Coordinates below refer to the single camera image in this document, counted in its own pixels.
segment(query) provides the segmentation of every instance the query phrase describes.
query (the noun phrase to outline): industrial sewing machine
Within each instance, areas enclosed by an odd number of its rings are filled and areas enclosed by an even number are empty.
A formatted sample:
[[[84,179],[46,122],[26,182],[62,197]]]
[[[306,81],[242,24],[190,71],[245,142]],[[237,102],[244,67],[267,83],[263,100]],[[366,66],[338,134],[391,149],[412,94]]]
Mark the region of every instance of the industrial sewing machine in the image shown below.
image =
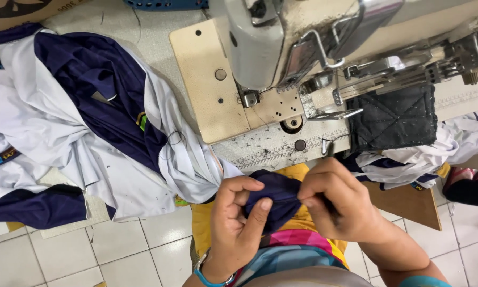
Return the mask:
[[[206,143],[362,112],[375,90],[478,82],[478,0],[209,0],[170,41]]]

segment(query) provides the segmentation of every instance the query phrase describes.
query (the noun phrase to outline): green stripe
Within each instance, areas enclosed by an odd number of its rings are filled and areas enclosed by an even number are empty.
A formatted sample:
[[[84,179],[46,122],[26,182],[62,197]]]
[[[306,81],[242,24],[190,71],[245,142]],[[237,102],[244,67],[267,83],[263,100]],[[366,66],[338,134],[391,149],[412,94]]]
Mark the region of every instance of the green stripe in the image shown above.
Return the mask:
[[[141,121],[140,121],[140,128],[143,132],[145,132],[145,123],[146,123],[146,115],[142,115]]]

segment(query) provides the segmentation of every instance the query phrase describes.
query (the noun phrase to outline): sleeve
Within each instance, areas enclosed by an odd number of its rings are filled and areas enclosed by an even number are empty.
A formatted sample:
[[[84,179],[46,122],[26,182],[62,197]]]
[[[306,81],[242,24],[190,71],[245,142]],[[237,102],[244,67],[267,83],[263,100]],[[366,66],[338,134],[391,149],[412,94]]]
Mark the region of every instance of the sleeve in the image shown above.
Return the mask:
[[[439,279],[429,276],[412,276],[402,281],[399,287],[452,287]]]

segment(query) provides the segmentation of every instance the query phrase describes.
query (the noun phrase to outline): watch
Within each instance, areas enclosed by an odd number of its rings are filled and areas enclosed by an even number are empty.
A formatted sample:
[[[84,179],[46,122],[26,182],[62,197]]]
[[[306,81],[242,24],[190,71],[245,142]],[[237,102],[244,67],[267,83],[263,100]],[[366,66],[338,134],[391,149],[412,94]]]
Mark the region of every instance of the watch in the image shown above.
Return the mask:
[[[207,258],[207,256],[209,255],[209,251],[210,251],[210,247],[207,248],[207,251],[205,251],[205,253],[202,255],[202,258],[200,258],[200,260],[198,260],[197,265],[195,266],[195,272],[194,273],[195,273],[195,275],[197,275],[197,277],[200,279],[200,281],[206,287],[223,287],[226,284],[229,284],[230,282],[232,282],[234,280],[234,278],[236,277],[237,271],[235,271],[234,274],[230,275],[230,277],[228,277],[228,279],[225,280],[225,282],[223,282],[223,283],[214,284],[214,283],[210,283],[209,281],[207,281],[207,279],[205,279],[204,275],[202,274],[201,269],[202,269],[202,265],[205,262],[205,258]]]

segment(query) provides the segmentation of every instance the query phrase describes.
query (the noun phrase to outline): cardboard box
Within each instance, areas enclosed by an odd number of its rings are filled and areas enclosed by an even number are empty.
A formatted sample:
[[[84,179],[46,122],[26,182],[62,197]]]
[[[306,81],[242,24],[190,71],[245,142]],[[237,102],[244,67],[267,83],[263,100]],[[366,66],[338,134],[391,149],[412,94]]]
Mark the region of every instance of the cardboard box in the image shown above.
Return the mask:
[[[0,31],[39,22],[86,0],[0,0]]]

